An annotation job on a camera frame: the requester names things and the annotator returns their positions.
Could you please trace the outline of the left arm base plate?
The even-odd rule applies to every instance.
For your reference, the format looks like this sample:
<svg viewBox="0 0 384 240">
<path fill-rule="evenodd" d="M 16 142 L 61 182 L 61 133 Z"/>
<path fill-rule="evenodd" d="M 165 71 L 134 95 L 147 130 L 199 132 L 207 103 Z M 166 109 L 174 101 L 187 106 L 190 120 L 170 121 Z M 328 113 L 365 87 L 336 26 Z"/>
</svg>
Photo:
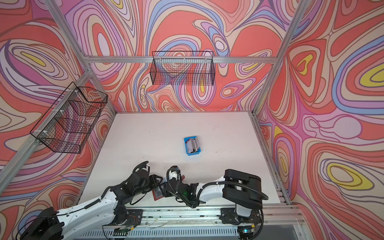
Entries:
<svg viewBox="0 0 384 240">
<path fill-rule="evenodd" d="M 122 212 L 116 214 L 110 225 L 128 227 L 139 226 L 142 222 L 143 212 L 144 211 L 142 209 L 123 210 Z"/>
</svg>

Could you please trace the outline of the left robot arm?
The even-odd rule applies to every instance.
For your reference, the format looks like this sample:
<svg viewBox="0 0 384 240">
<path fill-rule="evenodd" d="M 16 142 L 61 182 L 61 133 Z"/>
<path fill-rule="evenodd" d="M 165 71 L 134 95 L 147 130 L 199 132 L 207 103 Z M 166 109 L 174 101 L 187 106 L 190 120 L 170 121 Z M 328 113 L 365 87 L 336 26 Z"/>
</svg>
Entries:
<svg viewBox="0 0 384 240">
<path fill-rule="evenodd" d="M 108 186 L 92 200 L 66 209 L 43 210 L 17 233 L 17 240 L 73 240 L 97 227 L 113 222 L 122 223 L 127 217 L 126 205 L 134 197 L 146 194 L 160 186 L 163 177 L 152 175 L 145 161 L 120 184 Z"/>
</svg>

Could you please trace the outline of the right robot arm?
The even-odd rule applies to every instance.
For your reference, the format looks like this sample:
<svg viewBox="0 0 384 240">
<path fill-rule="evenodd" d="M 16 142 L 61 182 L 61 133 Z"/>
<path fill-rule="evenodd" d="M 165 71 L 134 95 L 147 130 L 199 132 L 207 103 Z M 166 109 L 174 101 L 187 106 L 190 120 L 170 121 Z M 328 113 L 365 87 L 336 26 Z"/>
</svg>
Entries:
<svg viewBox="0 0 384 240">
<path fill-rule="evenodd" d="M 224 224 L 258 225 L 264 221 L 263 201 L 269 197 L 262 192 L 261 178 L 244 172 L 227 169 L 223 177 L 209 183 L 186 184 L 181 171 L 173 166 L 161 183 L 163 197 L 174 197 L 191 209 L 215 199 L 232 202 L 234 208 L 222 208 L 220 220 Z"/>
</svg>

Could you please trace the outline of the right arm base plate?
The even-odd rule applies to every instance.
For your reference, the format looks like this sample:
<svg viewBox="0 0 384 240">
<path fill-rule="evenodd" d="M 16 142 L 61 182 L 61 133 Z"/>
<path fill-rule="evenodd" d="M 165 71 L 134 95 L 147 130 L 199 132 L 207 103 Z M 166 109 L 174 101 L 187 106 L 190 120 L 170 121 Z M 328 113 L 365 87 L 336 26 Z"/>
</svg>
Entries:
<svg viewBox="0 0 384 240">
<path fill-rule="evenodd" d="M 219 219 L 223 224 L 240 225 L 240 224 L 254 224 L 258 225 L 262 222 L 259 210 L 252 210 L 249 217 L 243 217 L 236 213 L 235 208 L 221 208 Z"/>
</svg>

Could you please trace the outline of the red leather card holder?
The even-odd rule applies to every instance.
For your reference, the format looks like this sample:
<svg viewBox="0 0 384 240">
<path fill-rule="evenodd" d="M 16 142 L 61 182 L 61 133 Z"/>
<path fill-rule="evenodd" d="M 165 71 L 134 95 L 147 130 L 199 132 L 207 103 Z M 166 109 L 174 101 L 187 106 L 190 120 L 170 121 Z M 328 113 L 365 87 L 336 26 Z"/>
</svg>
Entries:
<svg viewBox="0 0 384 240">
<path fill-rule="evenodd" d="M 152 190 L 154 201 L 168 197 L 167 183 L 162 183 Z"/>
</svg>

